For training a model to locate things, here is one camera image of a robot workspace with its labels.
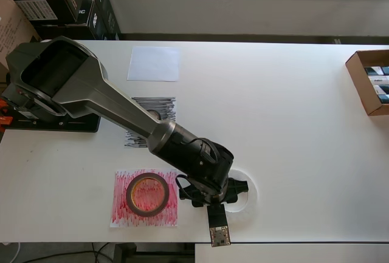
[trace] white table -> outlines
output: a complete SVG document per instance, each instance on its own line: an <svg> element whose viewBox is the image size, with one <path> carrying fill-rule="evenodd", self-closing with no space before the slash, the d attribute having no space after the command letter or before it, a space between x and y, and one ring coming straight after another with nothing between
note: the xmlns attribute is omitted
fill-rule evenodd
<svg viewBox="0 0 389 263"><path fill-rule="evenodd" d="M233 242L389 241L389 117L366 115L345 68L359 49L83 41L132 97L177 97L177 122L226 146L253 178L256 216ZM177 83L126 81L132 46L181 49ZM0 242L209 242L205 208L178 227L110 228L115 171L171 168L125 149L124 129L13 131L0 143Z"/></svg>
<svg viewBox="0 0 389 263"><path fill-rule="evenodd" d="M387 244L196 244L196 263L387 263Z"/></svg>

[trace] floor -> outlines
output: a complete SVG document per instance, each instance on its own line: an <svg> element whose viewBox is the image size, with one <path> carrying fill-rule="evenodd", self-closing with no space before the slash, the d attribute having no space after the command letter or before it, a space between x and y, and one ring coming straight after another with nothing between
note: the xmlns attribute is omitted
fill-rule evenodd
<svg viewBox="0 0 389 263"><path fill-rule="evenodd" d="M95 249L99 249L104 243L94 243ZM115 243L108 244L103 253L109 257L114 257ZM9 263L14 257L18 249L17 243L12 243L8 246L0 244L0 263ZM18 257L13 263L22 263L27 260L44 257L52 254L91 251L91 243L22 243ZM98 257L100 263L109 262L104 257ZM77 254L69 256L60 256L38 261L42 263L93 263L94 255L92 253Z"/></svg>
<svg viewBox="0 0 389 263"><path fill-rule="evenodd" d="M95 250L98 250L105 243L94 243ZM137 251L139 252L177 252L182 250L182 244L176 243L136 243ZM8 246L0 243L0 263L10 263L18 249L17 243L12 243ZM104 254L109 257L114 257L115 243L108 244L104 249ZM22 243L18 257L13 263L23 263L25 261L45 257L58 253L91 251L92 243ZM109 263L103 256L99 256L100 263ZM54 258L37 261L42 263L94 263L95 258L92 253L66 255Z"/></svg>

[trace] tape roll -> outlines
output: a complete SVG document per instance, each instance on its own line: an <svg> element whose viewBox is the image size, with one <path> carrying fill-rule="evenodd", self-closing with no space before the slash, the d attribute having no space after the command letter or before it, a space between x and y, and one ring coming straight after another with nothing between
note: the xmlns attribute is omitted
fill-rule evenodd
<svg viewBox="0 0 389 263"><path fill-rule="evenodd" d="M231 169L229 177L240 181L247 181L249 192L238 194L238 201L235 203L225 203L225 215L229 224L234 222L244 222L257 216L258 191L253 180L244 172Z"/></svg>
<svg viewBox="0 0 389 263"><path fill-rule="evenodd" d="M153 195L152 198L159 199L158 196L162 196L157 205L147 205L147 209L142 209L140 205L142 202L147 200L148 195L151 193L150 189L146 190L142 188L144 183L147 183L147 180L153 180L153 185L148 185L149 188L152 188ZM128 185L126 191L126 201L129 209L142 217L156 216L162 210L164 210L169 200L169 186L164 178L155 173L143 173L136 176Z"/></svg>

